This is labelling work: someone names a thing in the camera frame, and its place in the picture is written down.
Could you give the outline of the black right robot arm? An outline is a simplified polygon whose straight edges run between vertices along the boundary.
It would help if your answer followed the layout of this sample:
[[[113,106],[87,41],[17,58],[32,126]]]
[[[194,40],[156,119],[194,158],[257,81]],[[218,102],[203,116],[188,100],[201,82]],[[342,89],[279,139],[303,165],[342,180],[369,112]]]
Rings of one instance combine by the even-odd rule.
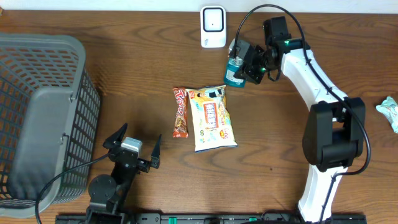
[[[301,35],[292,38],[284,16],[263,23],[266,48],[253,46],[235,37],[229,56],[238,61],[234,77],[259,84],[264,77],[277,81],[281,75],[296,87],[308,107],[302,148],[309,163],[308,176],[297,214],[292,223],[332,223],[331,205],[344,176],[362,173],[349,171],[363,152],[370,155],[369,138],[364,128],[365,105],[337,88],[316,62]]]

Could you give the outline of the yellow snack bag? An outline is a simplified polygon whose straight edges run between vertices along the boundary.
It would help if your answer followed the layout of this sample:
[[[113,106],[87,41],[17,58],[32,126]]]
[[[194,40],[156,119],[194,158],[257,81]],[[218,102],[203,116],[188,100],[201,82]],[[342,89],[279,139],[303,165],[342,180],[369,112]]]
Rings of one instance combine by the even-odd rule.
[[[225,85],[186,89],[192,111],[195,152],[236,147]]]

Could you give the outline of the red orange snack packet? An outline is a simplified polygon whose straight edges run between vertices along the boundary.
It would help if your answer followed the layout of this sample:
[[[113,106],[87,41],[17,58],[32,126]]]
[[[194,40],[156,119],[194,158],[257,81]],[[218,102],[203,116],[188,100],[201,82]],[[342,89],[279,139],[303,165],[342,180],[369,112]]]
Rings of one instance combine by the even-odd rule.
[[[174,96],[177,102],[177,113],[173,130],[174,138],[187,138],[187,93],[185,88],[174,88]]]

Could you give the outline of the teal mouthwash bottle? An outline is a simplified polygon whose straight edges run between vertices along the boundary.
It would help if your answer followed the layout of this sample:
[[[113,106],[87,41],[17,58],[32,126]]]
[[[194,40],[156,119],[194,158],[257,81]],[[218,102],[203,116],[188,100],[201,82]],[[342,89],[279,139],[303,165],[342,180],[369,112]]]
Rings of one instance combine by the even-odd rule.
[[[236,88],[243,88],[246,81],[244,79],[235,78],[235,73],[239,70],[240,66],[243,64],[243,59],[239,56],[235,58],[229,58],[226,64],[226,72],[224,75],[224,83],[229,86]]]

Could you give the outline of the mint green tissue pack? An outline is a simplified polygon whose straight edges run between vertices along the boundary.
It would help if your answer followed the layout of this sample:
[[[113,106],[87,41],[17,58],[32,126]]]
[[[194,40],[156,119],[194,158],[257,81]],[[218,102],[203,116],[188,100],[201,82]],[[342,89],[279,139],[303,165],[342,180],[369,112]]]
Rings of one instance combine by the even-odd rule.
[[[376,106],[376,110],[382,113],[388,122],[391,124],[391,128],[395,133],[398,132],[397,130],[397,103],[391,97],[388,96],[385,100],[382,101],[380,105]]]

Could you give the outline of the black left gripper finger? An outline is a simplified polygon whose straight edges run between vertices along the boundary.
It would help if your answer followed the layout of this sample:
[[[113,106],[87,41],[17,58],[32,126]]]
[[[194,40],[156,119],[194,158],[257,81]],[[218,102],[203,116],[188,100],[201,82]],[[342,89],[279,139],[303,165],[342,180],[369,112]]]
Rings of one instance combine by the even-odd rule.
[[[103,147],[106,149],[114,149],[119,147],[123,141],[123,137],[127,130],[127,123],[124,123],[115,133],[104,140]]]
[[[159,135],[159,138],[154,146],[154,149],[151,154],[150,166],[152,168],[158,169],[160,166],[160,145],[162,141],[162,135]]]

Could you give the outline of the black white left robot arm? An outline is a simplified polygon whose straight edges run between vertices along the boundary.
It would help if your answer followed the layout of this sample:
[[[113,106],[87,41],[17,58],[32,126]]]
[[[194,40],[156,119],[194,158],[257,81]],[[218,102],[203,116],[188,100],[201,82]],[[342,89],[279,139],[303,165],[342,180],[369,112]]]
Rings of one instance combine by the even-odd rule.
[[[125,137],[126,131],[125,123],[103,143],[114,168],[110,175],[98,175],[90,182],[90,204],[83,223],[135,223],[134,216],[124,211],[124,203],[136,175],[159,168],[162,138],[158,138],[148,161],[141,158],[142,142]]]

